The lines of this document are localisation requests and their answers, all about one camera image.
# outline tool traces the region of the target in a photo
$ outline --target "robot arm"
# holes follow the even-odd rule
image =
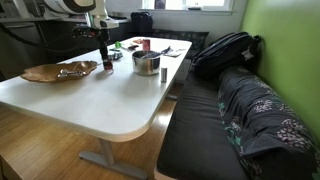
[[[93,29],[112,29],[119,23],[108,16],[105,0],[44,0],[55,13],[85,14],[87,25]]]

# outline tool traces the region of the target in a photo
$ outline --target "table surface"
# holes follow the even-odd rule
[[[143,37],[121,43],[129,45],[135,39]],[[123,142],[137,138],[148,130],[191,46],[187,41],[149,39],[151,50],[161,51],[168,46],[184,49],[176,58],[161,56],[160,67],[168,68],[167,83],[160,82],[160,73],[153,76],[134,73],[132,52],[122,50],[123,57],[113,61],[113,74],[99,65],[82,79],[62,83],[36,83],[16,77],[0,83],[0,102],[105,140]],[[102,62],[96,50],[63,63],[87,60]]]

